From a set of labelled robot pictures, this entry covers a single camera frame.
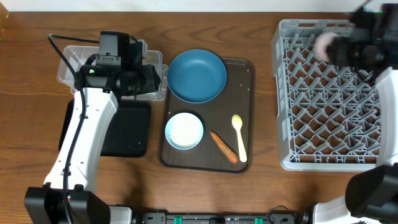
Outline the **pink cup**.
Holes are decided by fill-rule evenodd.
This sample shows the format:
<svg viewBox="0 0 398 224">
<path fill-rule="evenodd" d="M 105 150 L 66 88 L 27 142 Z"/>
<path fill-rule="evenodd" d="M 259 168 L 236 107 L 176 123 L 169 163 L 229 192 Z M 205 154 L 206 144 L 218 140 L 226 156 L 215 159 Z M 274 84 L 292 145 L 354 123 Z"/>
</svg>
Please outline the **pink cup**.
<svg viewBox="0 0 398 224">
<path fill-rule="evenodd" d="M 337 36 L 338 35 L 333 32 L 324 32 L 317 37 L 314 43 L 313 50 L 320 60 L 324 60 L 327 62 L 330 61 L 327 54 L 327 48 L 329 45 L 331 45 L 331 43 Z"/>
</svg>

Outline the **dark blue plate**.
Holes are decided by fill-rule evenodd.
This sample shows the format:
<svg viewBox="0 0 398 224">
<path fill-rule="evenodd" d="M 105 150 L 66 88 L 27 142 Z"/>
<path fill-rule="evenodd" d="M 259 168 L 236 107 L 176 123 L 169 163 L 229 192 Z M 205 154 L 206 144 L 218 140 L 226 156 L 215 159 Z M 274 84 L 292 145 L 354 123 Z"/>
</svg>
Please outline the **dark blue plate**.
<svg viewBox="0 0 398 224">
<path fill-rule="evenodd" d="M 193 49 L 180 53 L 168 72 L 170 91 L 187 103 L 206 103 L 216 98 L 227 82 L 227 69 L 213 52 Z"/>
</svg>

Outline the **light blue rice bowl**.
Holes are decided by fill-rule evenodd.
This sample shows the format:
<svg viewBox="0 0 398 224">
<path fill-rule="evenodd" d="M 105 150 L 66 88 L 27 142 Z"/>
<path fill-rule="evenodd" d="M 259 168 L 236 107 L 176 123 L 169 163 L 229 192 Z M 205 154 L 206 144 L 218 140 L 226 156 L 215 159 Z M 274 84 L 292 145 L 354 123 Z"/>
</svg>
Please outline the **light blue rice bowl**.
<svg viewBox="0 0 398 224">
<path fill-rule="evenodd" d="M 202 121 L 192 113 L 178 113 L 165 125 L 167 142 L 178 150 L 189 150 L 202 139 L 204 127 Z"/>
</svg>

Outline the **cream plastic spoon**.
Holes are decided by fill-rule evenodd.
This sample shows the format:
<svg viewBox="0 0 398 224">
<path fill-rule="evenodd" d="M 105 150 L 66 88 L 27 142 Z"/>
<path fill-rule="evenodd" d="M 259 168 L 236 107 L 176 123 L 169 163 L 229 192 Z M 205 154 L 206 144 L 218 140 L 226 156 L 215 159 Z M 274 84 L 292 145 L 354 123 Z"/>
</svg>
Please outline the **cream plastic spoon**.
<svg viewBox="0 0 398 224">
<path fill-rule="evenodd" d="M 241 128 L 243 126 L 243 121 L 238 114 L 234 114 L 231 119 L 232 126 L 236 130 L 237 142 L 238 142 L 238 152 L 239 152 L 239 160 L 241 162 L 247 162 L 247 154 L 246 149 L 244 147 L 244 142 L 241 134 Z"/>
</svg>

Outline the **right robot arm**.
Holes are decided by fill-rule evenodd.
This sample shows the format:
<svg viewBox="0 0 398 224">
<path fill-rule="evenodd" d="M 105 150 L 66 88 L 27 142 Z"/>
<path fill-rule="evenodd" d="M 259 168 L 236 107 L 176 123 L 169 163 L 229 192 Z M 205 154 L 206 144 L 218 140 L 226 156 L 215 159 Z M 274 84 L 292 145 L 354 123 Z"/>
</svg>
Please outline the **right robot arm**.
<svg viewBox="0 0 398 224">
<path fill-rule="evenodd" d="M 375 168 L 352 177 L 345 194 L 314 206 L 310 223 L 397 223 L 397 3 L 351 13 L 349 37 L 319 35 L 314 51 L 339 67 L 371 71 L 381 104 L 381 146 Z"/>
</svg>

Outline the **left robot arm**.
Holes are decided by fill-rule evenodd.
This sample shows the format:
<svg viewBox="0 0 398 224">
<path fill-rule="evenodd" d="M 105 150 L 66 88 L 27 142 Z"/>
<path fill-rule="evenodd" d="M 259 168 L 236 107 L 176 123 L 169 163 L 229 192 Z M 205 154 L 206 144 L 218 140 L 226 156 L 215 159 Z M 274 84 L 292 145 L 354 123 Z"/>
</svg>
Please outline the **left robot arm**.
<svg viewBox="0 0 398 224">
<path fill-rule="evenodd" d="M 76 70 L 64 54 L 76 92 L 61 150 L 42 187 L 29 187 L 24 205 L 33 223 L 134 223 L 130 207 L 108 205 L 95 194 L 106 132 L 123 96 L 156 92 L 161 79 L 144 65 L 147 44 L 104 35 L 99 52 Z"/>
</svg>

